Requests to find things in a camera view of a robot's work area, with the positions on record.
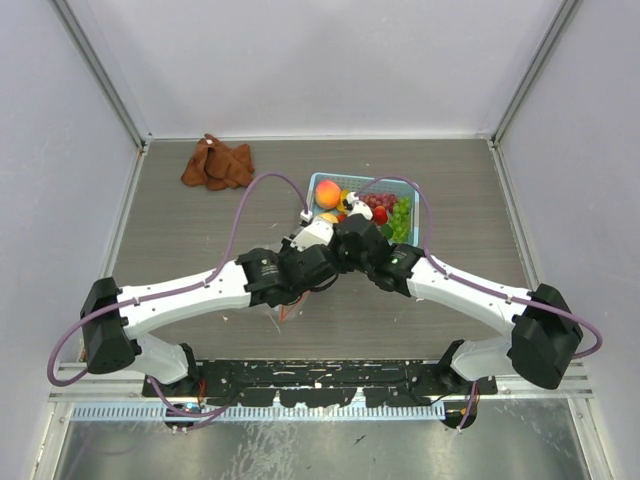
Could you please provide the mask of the yellow apple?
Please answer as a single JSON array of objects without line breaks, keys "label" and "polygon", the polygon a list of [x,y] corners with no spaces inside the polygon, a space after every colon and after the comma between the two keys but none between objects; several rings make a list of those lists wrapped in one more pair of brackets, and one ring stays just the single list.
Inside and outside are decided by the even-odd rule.
[{"label": "yellow apple", "polygon": [[330,224],[336,224],[339,222],[338,218],[336,215],[330,213],[330,212],[323,212],[319,215],[316,216],[316,219],[320,219],[323,221],[326,221]]}]

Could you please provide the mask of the clear zip top bag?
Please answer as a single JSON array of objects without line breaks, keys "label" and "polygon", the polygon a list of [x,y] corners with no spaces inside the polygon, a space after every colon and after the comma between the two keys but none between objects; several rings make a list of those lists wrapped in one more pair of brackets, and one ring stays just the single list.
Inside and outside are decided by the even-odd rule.
[{"label": "clear zip top bag", "polygon": [[310,291],[305,291],[296,301],[290,304],[268,307],[267,316],[277,324],[283,324],[293,320],[301,315],[303,306],[309,295]]}]

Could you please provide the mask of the orange pink peach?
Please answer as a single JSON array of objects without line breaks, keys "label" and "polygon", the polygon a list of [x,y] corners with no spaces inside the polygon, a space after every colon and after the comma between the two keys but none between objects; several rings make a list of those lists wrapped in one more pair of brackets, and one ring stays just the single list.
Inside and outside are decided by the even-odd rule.
[{"label": "orange pink peach", "polygon": [[331,180],[320,181],[314,190],[316,204],[325,210],[334,209],[340,202],[342,189]]}]

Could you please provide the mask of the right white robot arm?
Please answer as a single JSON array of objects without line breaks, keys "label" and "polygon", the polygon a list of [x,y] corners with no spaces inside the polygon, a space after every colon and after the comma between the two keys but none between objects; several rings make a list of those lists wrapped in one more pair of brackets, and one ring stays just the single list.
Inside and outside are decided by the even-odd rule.
[{"label": "right white robot arm", "polygon": [[345,267],[381,290],[447,306],[497,332],[493,339],[450,345],[438,370],[447,392],[459,394],[473,381],[505,374],[547,390],[559,387],[583,332],[556,288],[528,290],[470,275],[420,248],[389,243],[361,214],[336,224],[334,239]]}]

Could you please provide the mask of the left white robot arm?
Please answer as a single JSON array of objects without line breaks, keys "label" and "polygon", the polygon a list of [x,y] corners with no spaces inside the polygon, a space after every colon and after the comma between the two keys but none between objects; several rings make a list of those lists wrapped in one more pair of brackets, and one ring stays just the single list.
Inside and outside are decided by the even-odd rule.
[{"label": "left white robot arm", "polygon": [[191,395],[200,384],[191,351],[152,331],[215,311],[289,305],[338,273],[329,240],[303,248],[285,242],[279,251],[254,248],[220,270],[153,285],[120,288],[111,277],[97,280],[81,309],[87,370],[101,375],[130,369],[178,396]]}]

